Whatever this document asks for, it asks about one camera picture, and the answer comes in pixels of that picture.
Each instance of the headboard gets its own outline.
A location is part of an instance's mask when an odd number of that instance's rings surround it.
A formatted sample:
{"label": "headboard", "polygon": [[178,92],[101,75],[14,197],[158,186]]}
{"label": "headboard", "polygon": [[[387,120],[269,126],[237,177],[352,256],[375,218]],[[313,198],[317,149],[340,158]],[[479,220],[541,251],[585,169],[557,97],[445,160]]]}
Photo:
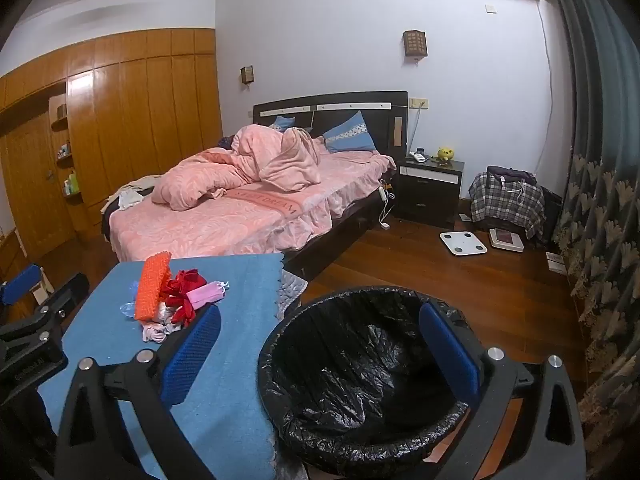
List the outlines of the headboard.
{"label": "headboard", "polygon": [[347,92],[297,97],[254,106],[254,123],[269,126],[277,116],[295,117],[296,126],[312,127],[319,137],[358,110],[376,148],[395,160],[406,156],[408,92]]}

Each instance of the wall socket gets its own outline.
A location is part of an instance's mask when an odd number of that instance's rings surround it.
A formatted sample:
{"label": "wall socket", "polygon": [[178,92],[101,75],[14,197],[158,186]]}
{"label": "wall socket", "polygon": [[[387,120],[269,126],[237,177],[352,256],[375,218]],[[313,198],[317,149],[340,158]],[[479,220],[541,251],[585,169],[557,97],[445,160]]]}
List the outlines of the wall socket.
{"label": "wall socket", "polygon": [[409,98],[409,108],[421,108],[426,110],[429,108],[429,100],[421,97],[411,97]]}

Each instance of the black nightstand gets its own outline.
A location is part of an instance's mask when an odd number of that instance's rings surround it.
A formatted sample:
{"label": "black nightstand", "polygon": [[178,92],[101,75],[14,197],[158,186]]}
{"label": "black nightstand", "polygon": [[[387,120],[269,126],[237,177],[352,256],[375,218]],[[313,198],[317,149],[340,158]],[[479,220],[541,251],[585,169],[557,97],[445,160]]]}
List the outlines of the black nightstand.
{"label": "black nightstand", "polygon": [[412,158],[401,161],[394,181],[394,216],[453,228],[464,167],[464,162],[456,160],[444,166],[429,158],[425,162]]}

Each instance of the bed frame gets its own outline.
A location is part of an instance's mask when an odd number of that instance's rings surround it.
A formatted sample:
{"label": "bed frame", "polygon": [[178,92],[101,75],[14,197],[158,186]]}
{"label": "bed frame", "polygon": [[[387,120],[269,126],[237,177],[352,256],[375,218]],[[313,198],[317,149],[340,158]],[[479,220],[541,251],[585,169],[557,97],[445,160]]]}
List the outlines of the bed frame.
{"label": "bed frame", "polygon": [[[299,97],[256,105],[254,123],[269,126],[277,116],[296,118],[296,126],[312,128],[319,137],[339,126],[358,110],[380,153],[396,164],[406,156],[407,92],[348,92]],[[342,217],[333,220],[327,234],[311,240],[298,251],[285,253],[284,268],[311,281],[378,222],[382,200],[377,191],[351,204]]]}

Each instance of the wooden wardrobe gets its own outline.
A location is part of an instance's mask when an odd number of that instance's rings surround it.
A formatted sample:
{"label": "wooden wardrobe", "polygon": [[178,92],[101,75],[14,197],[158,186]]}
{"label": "wooden wardrobe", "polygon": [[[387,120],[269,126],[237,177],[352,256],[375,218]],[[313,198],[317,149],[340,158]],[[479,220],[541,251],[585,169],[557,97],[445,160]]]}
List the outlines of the wooden wardrobe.
{"label": "wooden wardrobe", "polygon": [[[52,128],[60,103],[66,121]],[[97,234],[120,186],[216,145],[215,31],[140,30],[61,48],[0,78],[0,110],[4,183],[36,260],[77,233]],[[71,156],[57,161],[67,140]],[[80,193],[67,197],[73,171]]]}

